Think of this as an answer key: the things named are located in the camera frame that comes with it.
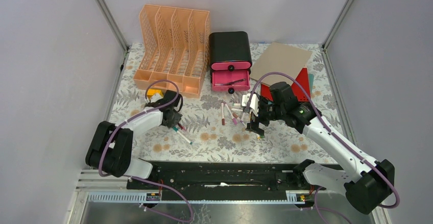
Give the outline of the beige cardboard sheet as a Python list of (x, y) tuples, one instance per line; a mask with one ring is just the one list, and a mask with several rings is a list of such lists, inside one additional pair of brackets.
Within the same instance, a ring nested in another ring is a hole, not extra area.
[(282, 43), (271, 43), (255, 60), (250, 78), (258, 81), (269, 72), (281, 72), (296, 78), (306, 66), (312, 52)]

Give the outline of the teal folder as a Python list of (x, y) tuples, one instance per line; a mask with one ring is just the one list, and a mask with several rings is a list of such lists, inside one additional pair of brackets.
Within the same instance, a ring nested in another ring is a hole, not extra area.
[(311, 73), (308, 73), (308, 84), (309, 84), (309, 90), (312, 92), (313, 85), (314, 85), (314, 75)]

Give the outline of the maroon pen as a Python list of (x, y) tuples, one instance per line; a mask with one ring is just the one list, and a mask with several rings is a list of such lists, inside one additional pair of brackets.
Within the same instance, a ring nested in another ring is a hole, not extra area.
[(178, 123), (178, 126), (179, 126), (179, 128), (180, 128), (181, 130), (183, 130), (183, 131), (187, 131), (187, 129), (186, 129), (183, 125), (181, 125), (180, 123)]

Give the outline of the black drawer cabinet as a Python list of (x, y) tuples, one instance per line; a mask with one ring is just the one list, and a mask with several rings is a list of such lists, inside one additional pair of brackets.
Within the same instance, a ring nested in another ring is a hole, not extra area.
[(245, 31), (214, 32), (209, 35), (210, 64), (222, 62), (247, 62), (252, 66), (249, 36)]

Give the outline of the peach plastic file organizer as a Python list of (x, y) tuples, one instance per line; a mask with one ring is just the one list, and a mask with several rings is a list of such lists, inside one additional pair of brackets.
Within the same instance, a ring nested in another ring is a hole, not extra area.
[(210, 12), (144, 5), (139, 14), (144, 57), (133, 80), (138, 89), (178, 89), (199, 98), (209, 65)]

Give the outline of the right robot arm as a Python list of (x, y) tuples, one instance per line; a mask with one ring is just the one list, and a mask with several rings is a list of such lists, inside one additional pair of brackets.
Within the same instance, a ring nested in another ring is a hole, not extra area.
[(395, 167), (390, 161), (379, 162), (361, 151), (333, 129), (311, 102), (298, 101), (286, 82), (273, 84), (270, 92), (271, 100), (252, 92), (243, 95), (241, 106), (251, 114), (247, 130), (263, 136), (260, 125), (284, 121), (318, 144), (341, 167), (340, 170), (329, 169), (313, 160), (304, 160), (293, 170), (293, 183), (297, 188), (324, 187), (345, 196), (362, 214), (370, 214), (393, 193)]

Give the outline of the pink top drawer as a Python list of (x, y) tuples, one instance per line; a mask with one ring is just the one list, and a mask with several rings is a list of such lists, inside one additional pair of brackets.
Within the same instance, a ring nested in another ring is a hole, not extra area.
[(249, 69), (252, 66), (252, 63), (249, 61), (225, 61), (225, 62), (214, 62), (211, 64), (210, 68), (213, 71), (219, 70), (244, 70)]

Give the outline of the pink drawer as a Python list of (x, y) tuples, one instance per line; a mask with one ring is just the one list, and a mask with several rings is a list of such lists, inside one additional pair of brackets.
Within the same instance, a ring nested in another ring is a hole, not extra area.
[[(227, 83), (239, 79), (246, 80), (231, 86), (215, 86), (215, 84)], [(229, 94), (233, 94), (235, 91), (248, 91), (250, 89), (249, 72), (247, 69), (213, 71), (211, 74), (211, 89), (215, 92), (228, 92)]]
[(249, 69), (252, 66), (252, 63), (249, 61), (225, 61), (225, 62), (214, 62), (211, 64), (210, 68), (213, 71), (219, 70), (244, 70)]

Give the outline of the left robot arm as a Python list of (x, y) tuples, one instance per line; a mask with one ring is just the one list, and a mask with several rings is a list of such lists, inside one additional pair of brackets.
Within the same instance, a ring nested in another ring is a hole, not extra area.
[(125, 121), (100, 122), (85, 157), (86, 165), (97, 168), (104, 176), (139, 178), (145, 188), (154, 188), (159, 176), (152, 171), (150, 162), (132, 156), (133, 141), (159, 126), (175, 127), (181, 120), (182, 106), (183, 96), (167, 91), (162, 98), (148, 103), (140, 113)]

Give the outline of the teal cap white marker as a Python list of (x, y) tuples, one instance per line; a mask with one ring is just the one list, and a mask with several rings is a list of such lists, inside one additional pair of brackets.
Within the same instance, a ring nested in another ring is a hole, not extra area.
[(192, 144), (193, 142), (189, 140), (177, 127), (172, 127), (172, 129), (188, 144)]

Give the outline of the yellow plastic block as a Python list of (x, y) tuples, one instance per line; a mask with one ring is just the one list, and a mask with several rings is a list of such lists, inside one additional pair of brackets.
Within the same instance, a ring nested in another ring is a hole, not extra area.
[(159, 89), (149, 89), (146, 93), (146, 97), (148, 99), (152, 99), (153, 97), (155, 98), (162, 98), (163, 97), (163, 92)]

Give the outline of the pink cap white marker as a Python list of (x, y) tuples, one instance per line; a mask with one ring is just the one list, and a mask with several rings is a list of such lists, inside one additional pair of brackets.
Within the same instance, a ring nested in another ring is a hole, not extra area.
[(227, 103), (224, 103), (224, 106), (225, 106), (225, 108), (228, 110), (229, 115), (231, 116), (231, 119), (232, 119), (234, 125), (237, 125), (237, 119), (236, 119), (235, 116), (233, 115), (233, 113), (232, 113), (230, 107), (227, 105)]

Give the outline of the black mounting rail base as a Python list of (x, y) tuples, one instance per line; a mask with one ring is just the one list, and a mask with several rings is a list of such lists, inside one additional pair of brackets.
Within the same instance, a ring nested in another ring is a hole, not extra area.
[(150, 180), (179, 191), (188, 201), (282, 201), (285, 192), (318, 188), (296, 174), (292, 163), (152, 161)]

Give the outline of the purple gel pen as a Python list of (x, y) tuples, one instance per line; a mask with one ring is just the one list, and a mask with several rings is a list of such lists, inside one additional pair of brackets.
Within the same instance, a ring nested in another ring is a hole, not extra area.
[(243, 81), (245, 81), (246, 79), (239, 79), (239, 80), (235, 80), (235, 81), (231, 81), (231, 82), (227, 82), (227, 83), (221, 83), (221, 84), (215, 84), (215, 86), (231, 86), (237, 83), (241, 83)]

